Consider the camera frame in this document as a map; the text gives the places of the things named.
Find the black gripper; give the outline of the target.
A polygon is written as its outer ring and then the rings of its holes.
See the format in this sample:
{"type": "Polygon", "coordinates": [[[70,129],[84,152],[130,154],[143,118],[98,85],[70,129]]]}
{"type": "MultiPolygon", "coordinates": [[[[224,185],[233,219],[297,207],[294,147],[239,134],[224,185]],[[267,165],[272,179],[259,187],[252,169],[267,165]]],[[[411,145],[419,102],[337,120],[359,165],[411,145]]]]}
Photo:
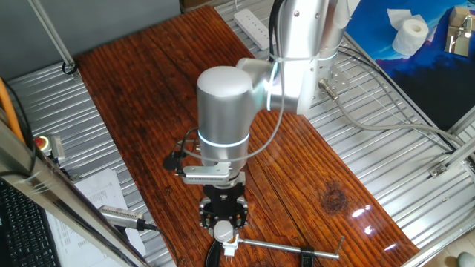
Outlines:
{"type": "Polygon", "coordinates": [[[249,212],[248,202],[244,195],[244,185],[237,184],[227,189],[204,185],[202,198],[199,203],[200,226],[212,231],[218,220],[229,220],[235,229],[243,228],[247,224],[249,212]]]}

